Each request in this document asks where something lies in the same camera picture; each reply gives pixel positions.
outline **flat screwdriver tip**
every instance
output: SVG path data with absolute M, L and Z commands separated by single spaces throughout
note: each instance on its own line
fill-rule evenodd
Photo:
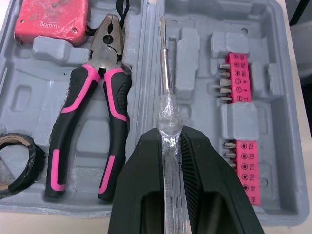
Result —
M 160 31 L 160 41 L 161 41 L 161 48 L 166 49 L 166 19 L 164 16 L 160 17 L 159 21 L 159 31 Z

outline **gray foam block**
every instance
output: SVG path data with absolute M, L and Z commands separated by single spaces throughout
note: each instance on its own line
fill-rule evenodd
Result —
M 65 40 L 36 37 L 32 53 L 37 60 L 49 60 L 61 66 L 75 66 L 84 64 L 89 59 L 90 51 L 75 48 Z
M 249 54 L 249 40 L 242 33 L 213 32 L 210 41 L 213 58 L 225 58 L 229 52 Z
M 189 100 L 195 88 L 199 63 L 199 35 L 197 29 L 182 28 L 176 50 L 175 93 L 177 98 Z
M 282 95 L 281 83 L 278 74 L 278 67 L 276 63 L 269 64 L 269 89 L 270 93 L 274 96 Z
M 255 61 L 249 66 L 250 78 L 251 78 L 251 88 L 253 97 L 265 97 L 266 90 L 266 77 L 264 74 L 264 67 L 260 62 Z
M 253 103 L 223 104 L 221 117 L 222 134 L 225 139 L 258 140 L 258 113 Z

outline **table surface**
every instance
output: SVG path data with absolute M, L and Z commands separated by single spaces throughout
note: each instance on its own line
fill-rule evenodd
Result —
M 3 24 L 6 9 L 10 0 L 0 0 L 0 28 Z M 301 145 L 303 150 L 305 171 L 307 177 L 307 186 L 309 199 L 312 198 L 312 142 L 309 131 L 308 120 L 304 107 L 298 70 L 293 51 L 293 42 L 290 28 L 288 25 L 288 16 L 285 0 L 276 0 L 284 11 L 284 20 L 287 31 L 288 47 L 292 62 L 292 77 L 295 88 L 295 98 L 297 105 L 297 115 L 300 128 Z M 6 234 L 42 234 L 42 229 L 48 230 L 49 234 L 67 234 L 69 229 L 71 233 L 76 234 L 104 234 L 107 233 L 109 218 L 78 219 L 51 214 L 32 214 L 18 212 L 0 212 L 1 233 Z M 312 215 L 305 223 L 298 227 L 264 227 L 266 234 L 305 234 L 312 229 Z

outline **gray plastic tray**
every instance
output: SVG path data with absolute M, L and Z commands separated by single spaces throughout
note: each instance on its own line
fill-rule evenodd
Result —
M 298 225 L 308 213 L 308 197 L 293 81 L 282 8 L 274 0 L 132 0 L 125 22 L 123 64 L 132 68 L 128 95 L 130 132 L 127 158 L 139 137 L 156 126 L 160 94 L 158 22 L 166 16 L 172 75 L 184 125 L 201 130 L 223 154 L 230 136 L 257 139 L 261 206 L 254 207 L 263 225 Z M 12 0 L 0 35 L 0 132 L 32 136 L 48 150 L 52 126 L 59 114 L 73 65 L 32 55 L 32 46 L 14 41 L 21 0 Z M 91 27 L 115 11 L 114 0 L 90 0 Z M 82 48 L 90 46 L 91 39 Z M 218 65 L 229 52 L 248 54 L 253 104 L 226 107 L 219 100 Z M 237 128 L 236 121 L 255 118 Z M 102 86 L 78 123 L 71 144 L 66 196 L 58 203 L 43 199 L 45 176 L 26 191 L 0 200 L 0 209 L 104 216 L 111 204 L 97 191 L 108 154 L 108 111 Z M 23 154 L 10 147 L 0 153 Z

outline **pliers jaw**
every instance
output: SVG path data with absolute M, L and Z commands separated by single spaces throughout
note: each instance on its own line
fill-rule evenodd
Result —
M 91 58 L 87 62 L 94 69 L 117 68 L 123 51 L 123 36 L 117 15 L 107 14 L 94 34 L 90 47 Z

